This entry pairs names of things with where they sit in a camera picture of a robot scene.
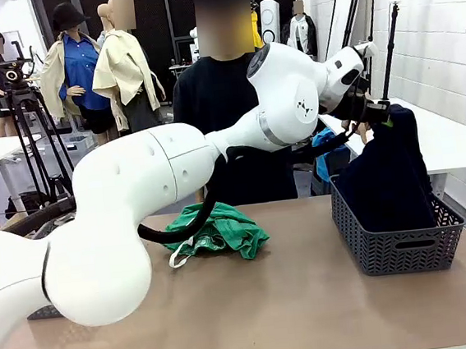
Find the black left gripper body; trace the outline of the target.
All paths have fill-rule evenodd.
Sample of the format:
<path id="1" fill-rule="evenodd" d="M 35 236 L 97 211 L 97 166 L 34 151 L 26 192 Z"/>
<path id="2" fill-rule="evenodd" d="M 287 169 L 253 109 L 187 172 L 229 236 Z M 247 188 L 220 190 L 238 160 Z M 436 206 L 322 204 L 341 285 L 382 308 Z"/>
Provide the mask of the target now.
<path id="1" fill-rule="evenodd" d="M 346 92 L 335 110 L 336 118 L 341 121 L 384 122 L 390 117 L 388 105 L 374 103 L 364 94 L 356 94 L 353 90 Z"/>

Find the person's left hand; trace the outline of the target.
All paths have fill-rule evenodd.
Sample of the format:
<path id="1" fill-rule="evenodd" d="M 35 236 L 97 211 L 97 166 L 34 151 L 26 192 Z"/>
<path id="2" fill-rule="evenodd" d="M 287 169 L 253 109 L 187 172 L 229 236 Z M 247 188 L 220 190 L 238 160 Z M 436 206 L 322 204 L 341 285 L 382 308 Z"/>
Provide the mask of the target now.
<path id="1" fill-rule="evenodd" d="M 352 122 L 352 121 L 345 121 L 341 122 L 341 126 L 347 132 L 354 132 L 355 134 L 359 135 L 363 144 L 367 144 L 367 134 L 370 132 L 371 127 L 368 123 L 365 122 Z"/>

